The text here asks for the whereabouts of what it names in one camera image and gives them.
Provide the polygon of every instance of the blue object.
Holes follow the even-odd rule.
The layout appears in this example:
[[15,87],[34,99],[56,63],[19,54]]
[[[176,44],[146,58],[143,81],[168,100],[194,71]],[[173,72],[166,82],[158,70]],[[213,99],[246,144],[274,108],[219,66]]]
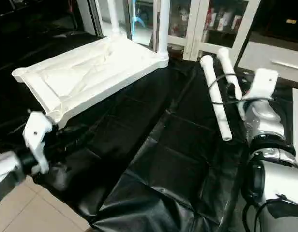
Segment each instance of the blue object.
[[[133,0],[133,7],[134,7],[134,12],[136,12],[136,0]],[[140,17],[133,16],[132,17],[132,30],[131,30],[132,35],[135,34],[135,24],[136,24],[136,22],[139,22],[143,27],[146,27],[144,21]]]

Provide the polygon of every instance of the black plastic sheet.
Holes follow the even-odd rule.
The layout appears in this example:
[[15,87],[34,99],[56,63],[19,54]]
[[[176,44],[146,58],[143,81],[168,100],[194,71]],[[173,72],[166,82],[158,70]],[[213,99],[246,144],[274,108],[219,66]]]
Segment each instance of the black plastic sheet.
[[[28,108],[41,109],[10,72],[95,39],[51,37],[0,69],[0,97],[8,103],[0,105],[0,135],[15,127],[2,126],[4,119],[22,122]],[[292,91],[282,87],[275,94],[292,143]],[[167,68],[72,118],[67,128],[86,130],[69,142],[71,151],[58,150],[50,172],[34,181],[97,231],[226,231],[230,222],[230,231],[241,231],[235,225],[241,212],[231,219],[249,154],[236,107],[226,112],[230,142],[221,140],[199,64],[171,59]],[[21,131],[0,143],[1,151],[23,146]]]

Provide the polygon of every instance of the white pole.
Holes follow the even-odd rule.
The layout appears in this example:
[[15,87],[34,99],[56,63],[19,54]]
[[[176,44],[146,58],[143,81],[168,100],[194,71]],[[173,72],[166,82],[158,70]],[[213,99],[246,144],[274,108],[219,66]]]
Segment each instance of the white pole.
[[[202,68],[204,69],[207,86],[209,87],[216,80],[215,70],[213,69],[213,59],[211,56],[206,55],[201,58],[200,63],[201,63]],[[218,103],[222,102],[218,83],[213,84],[209,93],[210,93],[210,98],[213,102],[218,102]],[[214,104],[213,109],[216,114],[216,118],[217,118],[217,122],[218,122],[218,126],[220,129],[220,134],[221,134],[222,139],[225,141],[231,140],[232,133],[231,133],[230,127],[228,125],[224,106]]]
[[163,59],[163,60],[168,60],[167,42],[168,42],[169,8],[170,8],[170,0],[161,0],[158,56],[160,57],[160,59]]
[[[229,51],[226,47],[220,48],[217,53],[217,58],[219,59],[222,69],[225,74],[235,74],[233,65],[230,60]],[[235,75],[230,75],[226,77],[228,83],[232,83],[235,87],[235,97],[237,100],[242,98],[242,92]]]
[[107,0],[107,1],[108,1],[112,32],[113,34],[120,34],[120,27],[119,27],[117,12],[116,12],[115,0]]

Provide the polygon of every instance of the tile floor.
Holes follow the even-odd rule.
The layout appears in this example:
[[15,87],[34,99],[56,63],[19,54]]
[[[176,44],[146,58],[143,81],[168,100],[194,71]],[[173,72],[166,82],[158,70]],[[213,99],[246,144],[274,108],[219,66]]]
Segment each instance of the tile floor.
[[83,232],[89,224],[31,177],[0,203],[0,232]]

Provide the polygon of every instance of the drawer handle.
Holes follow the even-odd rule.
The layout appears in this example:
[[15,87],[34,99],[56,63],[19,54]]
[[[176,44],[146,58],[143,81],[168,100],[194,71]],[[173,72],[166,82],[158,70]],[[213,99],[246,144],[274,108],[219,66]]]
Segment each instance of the drawer handle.
[[281,62],[281,61],[277,61],[277,60],[272,60],[271,62],[273,64],[282,65],[282,66],[285,66],[285,67],[288,67],[288,68],[298,69],[298,65],[289,64],[289,63],[285,63],[285,62]]

